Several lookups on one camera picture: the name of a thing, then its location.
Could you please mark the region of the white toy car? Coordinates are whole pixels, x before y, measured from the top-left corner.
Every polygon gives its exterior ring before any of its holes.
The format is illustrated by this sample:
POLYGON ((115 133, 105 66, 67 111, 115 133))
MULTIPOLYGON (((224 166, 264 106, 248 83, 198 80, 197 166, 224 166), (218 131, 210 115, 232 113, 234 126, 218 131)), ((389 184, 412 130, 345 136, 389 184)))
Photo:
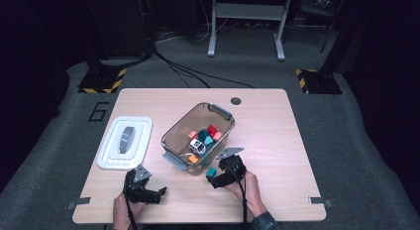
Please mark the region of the white toy car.
POLYGON ((206 146, 197 139, 192 139, 189 143, 189 148, 196 155, 202 156, 206 153, 206 146))

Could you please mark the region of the white bin lid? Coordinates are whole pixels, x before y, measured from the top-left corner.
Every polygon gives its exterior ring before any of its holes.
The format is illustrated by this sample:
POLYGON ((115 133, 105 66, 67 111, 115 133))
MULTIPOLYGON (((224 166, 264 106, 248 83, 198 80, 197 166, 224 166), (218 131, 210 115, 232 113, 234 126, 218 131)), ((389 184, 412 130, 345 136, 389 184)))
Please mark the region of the white bin lid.
POLYGON ((152 133, 150 117, 119 116, 113 120, 100 148, 97 165, 104 170, 130 170, 146 155, 152 133))

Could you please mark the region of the clear brown plastic storage box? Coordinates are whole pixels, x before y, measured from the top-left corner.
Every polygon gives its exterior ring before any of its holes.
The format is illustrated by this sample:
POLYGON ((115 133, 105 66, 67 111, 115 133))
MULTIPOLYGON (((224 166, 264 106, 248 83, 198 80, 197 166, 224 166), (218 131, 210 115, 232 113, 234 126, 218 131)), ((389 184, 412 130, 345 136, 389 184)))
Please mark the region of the clear brown plastic storage box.
POLYGON ((162 155, 167 161, 181 171, 191 175, 200 175, 219 155, 226 146, 230 132, 235 127, 233 115, 224 108, 207 102, 201 102, 188 111, 178 122, 176 122, 161 138, 161 145, 165 150, 162 155), (206 129, 213 125, 217 132, 223 134, 219 141, 214 141, 206 146, 206 153, 202 156, 196 155, 189 148, 192 139, 188 137, 191 131, 206 129), (199 162, 194 164, 188 158, 196 156, 199 162))

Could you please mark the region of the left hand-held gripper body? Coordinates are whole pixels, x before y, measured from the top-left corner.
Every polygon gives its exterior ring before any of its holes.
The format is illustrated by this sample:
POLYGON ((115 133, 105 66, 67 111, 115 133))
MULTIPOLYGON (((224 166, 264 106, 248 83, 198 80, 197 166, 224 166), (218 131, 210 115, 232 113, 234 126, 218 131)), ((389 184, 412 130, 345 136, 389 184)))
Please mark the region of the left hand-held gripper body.
POLYGON ((128 171, 124 180, 123 193, 128 201, 133 203, 143 202, 148 197, 158 197, 158 192, 146 188, 152 174, 142 165, 128 171))

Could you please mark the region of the black equipment cabinet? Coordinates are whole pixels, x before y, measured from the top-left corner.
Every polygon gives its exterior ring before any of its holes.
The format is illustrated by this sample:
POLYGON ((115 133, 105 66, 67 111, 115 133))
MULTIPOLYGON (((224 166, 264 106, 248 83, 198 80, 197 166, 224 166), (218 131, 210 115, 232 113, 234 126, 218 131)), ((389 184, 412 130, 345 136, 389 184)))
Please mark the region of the black equipment cabinet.
POLYGON ((154 42, 142 0, 86 0, 106 58, 147 59, 154 42))

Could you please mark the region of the white metal desk frame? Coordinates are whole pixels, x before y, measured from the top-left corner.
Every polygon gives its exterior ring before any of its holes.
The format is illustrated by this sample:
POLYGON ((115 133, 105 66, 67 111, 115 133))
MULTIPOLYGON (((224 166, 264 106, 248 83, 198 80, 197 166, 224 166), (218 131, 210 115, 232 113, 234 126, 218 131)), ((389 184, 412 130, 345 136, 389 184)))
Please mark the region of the white metal desk frame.
POLYGON ((291 0, 285 0, 282 5, 260 5, 260 4, 237 4, 221 3, 212 0, 211 11, 211 36, 207 56, 212 58, 215 55, 217 32, 216 19, 246 19, 246 20, 264 20, 277 21, 279 23, 278 31, 273 35, 277 59, 285 61, 285 54, 282 47, 282 32, 284 30, 286 18, 289 11, 291 0))

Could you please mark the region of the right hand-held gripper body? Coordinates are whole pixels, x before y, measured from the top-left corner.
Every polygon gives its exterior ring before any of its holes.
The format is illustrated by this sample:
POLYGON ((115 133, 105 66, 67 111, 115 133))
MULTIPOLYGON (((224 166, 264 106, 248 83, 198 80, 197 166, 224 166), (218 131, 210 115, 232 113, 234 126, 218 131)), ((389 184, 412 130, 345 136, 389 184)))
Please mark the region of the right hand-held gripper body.
POLYGON ((227 169, 221 174, 228 174, 231 178, 231 183, 240 181, 247 171, 241 157, 238 155, 238 152, 241 152, 242 150, 243 148, 226 148, 217 156, 219 162, 226 163, 227 169))

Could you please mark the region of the person's right hand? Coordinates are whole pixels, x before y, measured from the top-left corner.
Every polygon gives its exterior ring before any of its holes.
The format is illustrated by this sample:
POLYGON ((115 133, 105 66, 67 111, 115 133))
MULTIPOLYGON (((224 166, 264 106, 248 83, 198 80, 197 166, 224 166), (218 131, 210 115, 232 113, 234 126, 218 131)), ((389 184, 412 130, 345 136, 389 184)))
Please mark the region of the person's right hand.
POLYGON ((247 208, 253 217, 267 212, 261 198, 258 178, 254 173, 246 171, 240 183, 231 183, 225 188, 232 191, 240 201, 247 201, 247 208))

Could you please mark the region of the grey table bracket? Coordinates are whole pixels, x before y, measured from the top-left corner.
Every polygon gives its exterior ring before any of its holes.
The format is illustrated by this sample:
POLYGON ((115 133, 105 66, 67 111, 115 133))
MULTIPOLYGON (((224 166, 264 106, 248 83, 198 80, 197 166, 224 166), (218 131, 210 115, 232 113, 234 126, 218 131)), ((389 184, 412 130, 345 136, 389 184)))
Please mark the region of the grey table bracket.
POLYGON ((308 199, 311 204, 323 204, 325 207, 333 206, 332 201, 330 199, 325 199, 324 197, 309 196, 308 199))
POLYGON ((74 209, 77 205, 89 204, 89 202, 90 197, 77 198, 74 201, 69 202, 66 206, 66 209, 71 210, 74 209))

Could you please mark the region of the black stand striped base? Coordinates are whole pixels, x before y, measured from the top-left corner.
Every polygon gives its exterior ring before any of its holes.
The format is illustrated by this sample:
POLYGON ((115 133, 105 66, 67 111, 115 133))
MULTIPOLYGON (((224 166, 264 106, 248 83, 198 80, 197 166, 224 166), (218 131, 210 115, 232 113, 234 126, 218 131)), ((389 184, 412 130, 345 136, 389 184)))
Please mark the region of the black stand striped base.
POLYGON ((304 94, 341 94, 333 74, 323 74, 317 69, 297 69, 299 86, 304 94))
POLYGON ((82 93, 115 93, 126 74, 125 69, 110 69, 105 71, 89 70, 78 85, 82 93))

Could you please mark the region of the person's left hand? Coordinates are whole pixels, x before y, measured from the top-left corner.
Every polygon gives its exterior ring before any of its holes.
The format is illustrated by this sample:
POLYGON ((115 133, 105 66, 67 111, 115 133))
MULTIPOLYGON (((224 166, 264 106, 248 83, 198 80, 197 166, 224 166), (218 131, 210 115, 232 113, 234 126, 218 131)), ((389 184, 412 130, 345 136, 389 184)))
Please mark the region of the person's left hand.
POLYGON ((120 193, 114 199, 113 203, 113 224, 131 224, 127 205, 130 205, 133 217, 135 219, 137 219, 140 216, 141 211, 147 206, 145 203, 142 202, 127 203, 125 195, 123 193, 120 193))

